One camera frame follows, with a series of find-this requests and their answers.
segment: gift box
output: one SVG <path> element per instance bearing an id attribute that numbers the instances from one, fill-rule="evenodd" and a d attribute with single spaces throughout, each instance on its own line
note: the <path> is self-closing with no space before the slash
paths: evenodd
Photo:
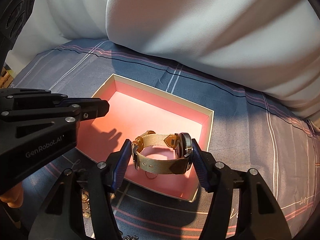
<path id="1" fill-rule="evenodd" d="M 125 139 L 133 141 L 147 130 L 163 134 L 187 132 L 202 150 L 208 150 L 213 124 L 211 109 L 116 74 L 92 97 L 107 100 L 110 110 L 105 117 L 80 123 L 77 148 L 96 163 L 119 151 Z M 147 147 L 141 154 L 159 160 L 175 158 L 174 150 L 163 146 Z M 126 180 L 169 197 L 194 200 L 199 181 L 193 166 L 182 175 L 154 177 L 142 169 L 136 170 L 131 157 Z"/>

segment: wristwatch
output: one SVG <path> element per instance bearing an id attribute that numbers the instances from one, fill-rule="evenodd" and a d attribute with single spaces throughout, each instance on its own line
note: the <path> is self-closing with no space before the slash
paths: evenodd
<path id="1" fill-rule="evenodd" d="M 141 154 L 148 146 L 167 146 L 175 150 L 173 160 L 155 160 Z M 131 144 L 133 163 L 144 171 L 155 174 L 185 174 L 192 165 L 192 141 L 188 133 L 157 134 L 147 131 L 138 136 Z"/>

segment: human hand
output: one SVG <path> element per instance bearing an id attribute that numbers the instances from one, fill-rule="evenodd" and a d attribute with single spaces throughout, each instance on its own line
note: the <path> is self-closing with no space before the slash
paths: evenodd
<path id="1" fill-rule="evenodd" d="M 23 188 L 22 182 L 9 189 L 6 193 L 0 196 L 2 202 L 8 203 L 11 208 L 18 208 L 23 203 Z"/>

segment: beige fabric watch strap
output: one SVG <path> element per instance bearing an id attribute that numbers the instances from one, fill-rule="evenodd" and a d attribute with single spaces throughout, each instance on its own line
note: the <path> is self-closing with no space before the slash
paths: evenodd
<path id="1" fill-rule="evenodd" d="M 153 145 L 174 148 L 176 135 L 174 134 L 142 134 L 143 148 Z M 137 152 L 138 166 L 144 171 L 155 174 L 184 174 L 188 165 L 185 158 L 173 160 L 155 160 Z"/>

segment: bed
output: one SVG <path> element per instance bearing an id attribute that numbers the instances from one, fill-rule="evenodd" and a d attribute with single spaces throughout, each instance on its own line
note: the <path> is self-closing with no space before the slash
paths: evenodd
<path id="1" fill-rule="evenodd" d="M 230 168 L 259 170 L 295 236 L 318 204 L 320 132 L 273 98 L 188 68 L 147 56 L 108 39 L 73 40 L 38 54 L 11 87 L 50 89 L 91 97 L 111 74 L 142 82 L 214 110 L 209 152 Z M 85 171 L 92 161 L 73 149 L 23 181 L 22 223 L 30 229 L 41 202 L 65 168 Z M 234 193 L 227 237 L 235 233 Z M 172 199 L 124 181 L 112 199 L 119 229 L 139 239 L 198 239 L 212 194 L 199 188 L 194 202 Z M 86 233 L 94 237 L 90 219 Z"/>

